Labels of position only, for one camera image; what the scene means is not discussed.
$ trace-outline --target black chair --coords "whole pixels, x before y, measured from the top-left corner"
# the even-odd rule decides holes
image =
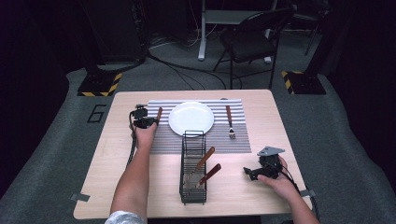
[[[271,71],[269,89],[272,88],[280,31],[290,20],[292,13],[293,11],[291,8],[259,12],[241,21],[234,29],[227,30],[220,35],[220,42],[225,50],[216,63],[213,71],[216,71],[220,63],[230,61],[230,89],[233,88],[233,80],[235,78],[256,75],[268,71]],[[269,37],[264,35],[267,29],[272,31]],[[230,59],[222,60],[226,52],[229,53]],[[271,69],[234,77],[233,63],[251,63],[254,60],[270,56],[274,56]]]
[[[291,24],[295,26],[303,26],[305,29],[310,29],[308,47],[305,54],[307,55],[315,35],[318,32],[319,26],[324,21],[326,14],[330,11],[331,6],[326,4],[327,1],[316,0],[294,0],[292,6],[294,8]]]

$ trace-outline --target wooden handle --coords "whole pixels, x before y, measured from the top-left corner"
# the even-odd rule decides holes
[[[209,157],[215,152],[215,148],[211,147],[206,154],[204,155],[203,158],[198,162],[197,166],[195,167],[196,170],[198,170],[206,161],[209,159]]]
[[[231,122],[231,109],[229,105],[226,105],[225,108],[227,109],[227,117],[228,117],[228,121]]]
[[[160,122],[160,118],[161,118],[161,115],[163,114],[163,108],[162,107],[160,107],[159,109],[158,109],[158,113],[157,113],[157,120],[158,120],[158,122]]]
[[[218,163],[215,167],[213,167],[209,173],[207,173],[202,179],[198,182],[197,186],[203,185],[206,180],[208,180],[210,177],[212,177],[215,173],[217,173],[221,169],[221,165]]]

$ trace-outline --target table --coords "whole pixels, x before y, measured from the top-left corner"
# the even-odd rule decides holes
[[[277,0],[273,0],[271,10],[274,10],[277,5]],[[206,9],[205,0],[202,0],[202,20],[201,20],[201,44],[198,52],[198,60],[203,61],[205,59],[206,50],[206,24],[239,24],[242,20],[249,16],[252,16],[260,11],[245,11],[245,10],[208,10]],[[265,36],[268,37],[270,31],[265,32]],[[271,62],[270,57],[266,57],[266,63]]]
[[[265,146],[280,147],[286,150],[281,155],[288,163],[295,182],[300,190],[305,189],[270,91],[127,91],[119,92],[114,97],[81,190],[82,194],[91,197],[87,202],[77,202],[74,217],[108,217],[114,190],[131,150],[128,116],[136,104],[146,104],[149,100],[220,98],[242,100],[251,153],[214,153],[207,166],[213,167],[220,163],[222,169],[207,182],[206,203],[187,205],[181,202],[178,192],[181,155],[150,155],[148,217],[225,217],[289,213],[287,203],[272,189],[259,181],[250,181],[243,171],[244,166],[255,169],[260,167],[256,154]],[[309,199],[304,200],[312,207]]]

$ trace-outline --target striped placemat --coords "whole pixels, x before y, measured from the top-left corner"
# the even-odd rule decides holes
[[[180,154],[182,136],[175,133],[168,124],[169,113],[184,102],[200,102],[207,105],[215,116],[212,128],[205,134],[206,150],[216,148],[216,153],[250,153],[245,113],[240,99],[234,100],[150,100],[148,116],[156,118],[160,107],[163,108],[161,120],[155,134],[151,154]],[[226,105],[231,108],[235,139],[230,139],[230,126],[227,120]]]

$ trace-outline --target fork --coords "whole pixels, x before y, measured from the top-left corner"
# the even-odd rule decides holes
[[[233,120],[231,118],[231,109],[229,105],[226,105],[225,108],[227,109],[227,117],[228,117],[228,123],[230,124],[230,131],[228,132],[228,135],[230,136],[231,139],[235,139],[235,131],[233,130]]]

